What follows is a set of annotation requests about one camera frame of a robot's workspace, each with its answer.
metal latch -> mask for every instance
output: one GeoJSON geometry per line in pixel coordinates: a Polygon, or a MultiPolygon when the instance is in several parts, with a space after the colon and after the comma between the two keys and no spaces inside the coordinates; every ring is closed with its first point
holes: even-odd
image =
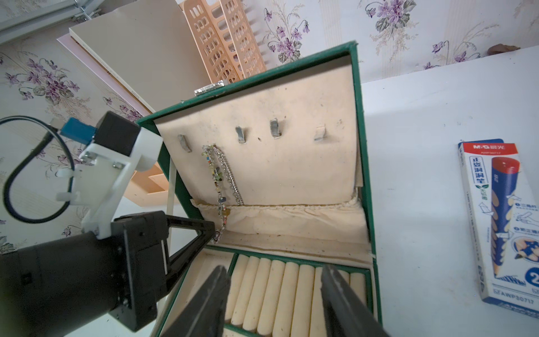
{"type": "Polygon", "coordinates": [[[228,84],[228,82],[225,82],[224,80],[221,80],[219,82],[215,82],[215,83],[212,83],[212,84],[208,84],[205,87],[202,87],[200,89],[196,89],[195,90],[195,96],[200,96],[202,94],[205,94],[206,92],[213,91],[213,90],[215,90],[217,88],[222,88],[227,84],[228,84]]]}

brown object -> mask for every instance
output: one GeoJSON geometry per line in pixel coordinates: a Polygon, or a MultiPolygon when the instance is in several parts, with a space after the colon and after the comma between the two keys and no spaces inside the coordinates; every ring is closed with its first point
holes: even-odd
{"type": "Polygon", "coordinates": [[[141,207],[166,205],[168,180],[156,163],[147,171],[136,171],[123,196],[141,207]]]}
{"type": "Polygon", "coordinates": [[[497,44],[495,46],[492,46],[490,47],[488,50],[487,50],[487,55],[496,55],[496,54],[501,54],[501,53],[506,53],[508,51],[514,51],[514,50],[519,50],[520,47],[517,47],[517,46],[508,46],[508,45],[505,45],[505,44],[497,44]]]}

metal hook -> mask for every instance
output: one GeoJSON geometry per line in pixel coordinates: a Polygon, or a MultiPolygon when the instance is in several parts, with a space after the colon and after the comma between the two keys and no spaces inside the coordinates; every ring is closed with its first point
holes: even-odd
{"type": "Polygon", "coordinates": [[[326,136],[326,126],[319,126],[314,132],[314,140],[320,141],[326,136]]]}
{"type": "Polygon", "coordinates": [[[240,128],[239,126],[236,127],[236,132],[238,133],[238,142],[240,144],[244,144],[245,143],[245,133],[243,132],[243,129],[240,128]]]}
{"type": "Polygon", "coordinates": [[[179,144],[182,146],[182,148],[186,152],[191,152],[191,148],[189,147],[189,144],[187,144],[187,138],[185,138],[184,135],[178,135],[179,144]]]}
{"type": "Polygon", "coordinates": [[[273,138],[279,138],[281,136],[281,131],[279,131],[279,122],[277,118],[269,121],[269,129],[273,138]]]}

screw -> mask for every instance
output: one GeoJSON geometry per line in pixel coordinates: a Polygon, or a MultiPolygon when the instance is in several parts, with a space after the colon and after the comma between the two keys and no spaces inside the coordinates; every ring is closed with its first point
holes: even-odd
{"type": "Polygon", "coordinates": [[[125,165],[122,164],[122,163],[114,162],[114,163],[112,164],[112,167],[114,167],[115,169],[121,170],[122,168],[125,167],[125,165]]]}
{"type": "Polygon", "coordinates": [[[87,163],[88,161],[92,161],[97,158],[97,154],[93,152],[86,152],[84,153],[84,156],[82,157],[82,162],[87,163]]]}

jewelry box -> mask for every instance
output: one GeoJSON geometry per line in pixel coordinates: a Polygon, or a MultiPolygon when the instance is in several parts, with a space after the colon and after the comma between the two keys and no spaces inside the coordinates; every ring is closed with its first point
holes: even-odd
{"type": "Polygon", "coordinates": [[[176,166],[188,216],[217,231],[226,222],[169,294],[155,335],[217,265],[231,275],[224,335],[324,336],[324,263],[337,266],[381,321],[356,43],[138,123],[163,137],[158,162],[167,178],[170,161],[176,166]]]}

